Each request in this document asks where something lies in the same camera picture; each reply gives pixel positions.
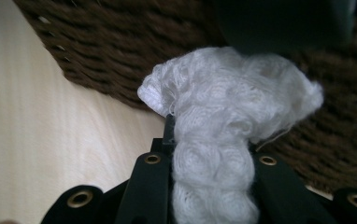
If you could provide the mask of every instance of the light wood floor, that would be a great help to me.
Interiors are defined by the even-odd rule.
[[[0,0],[0,220],[39,223],[67,189],[120,184],[163,126],[67,81],[17,7]]]

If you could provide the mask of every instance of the white knitted cable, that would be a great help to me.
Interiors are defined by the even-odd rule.
[[[173,207],[179,224],[256,223],[248,143],[282,130],[322,104],[321,86],[278,55],[199,49],[154,67],[139,97],[174,112]]]

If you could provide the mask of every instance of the woven rattan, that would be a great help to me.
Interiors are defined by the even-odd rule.
[[[15,3],[68,80],[144,109],[136,89],[155,64],[224,43],[209,1]]]
[[[14,1],[68,80],[137,108],[146,109],[136,90],[155,64],[224,44],[207,0]],[[357,19],[354,33],[348,48],[286,55],[323,85],[325,103],[262,149],[327,192],[357,188]]]

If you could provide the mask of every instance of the black plastic part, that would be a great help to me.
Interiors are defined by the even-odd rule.
[[[176,147],[175,141],[175,117],[171,114],[166,116],[164,124],[164,138],[162,139],[162,152],[171,158]]]
[[[103,195],[103,201],[92,223],[112,224],[117,217],[123,194],[126,190],[129,180],[119,184],[114,189],[109,190]]]
[[[151,150],[150,152],[159,152],[159,153],[164,153],[164,150],[162,148],[162,138],[154,138],[152,139],[152,145],[151,145]]]
[[[278,156],[257,153],[253,158],[256,170],[253,192],[262,208],[260,223],[336,224]]]
[[[162,153],[138,157],[121,200],[116,224],[168,222],[170,160]]]
[[[348,44],[355,0],[214,0],[227,42],[245,54]]]
[[[91,200],[81,207],[68,206],[69,199],[81,192],[90,192],[92,194]],[[93,223],[93,219],[98,212],[99,206],[102,202],[103,192],[99,188],[92,186],[77,186],[66,191],[56,203],[50,208],[48,213],[44,216],[42,224],[89,224]]]

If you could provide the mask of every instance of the wicker basket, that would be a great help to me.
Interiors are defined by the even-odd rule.
[[[136,89],[155,64],[224,43],[210,1],[15,3],[68,80],[143,109]]]
[[[208,0],[14,1],[68,80],[143,109],[136,90],[155,64],[225,43]],[[323,85],[325,104],[263,150],[314,188],[357,188],[357,21],[348,48],[286,56]]]

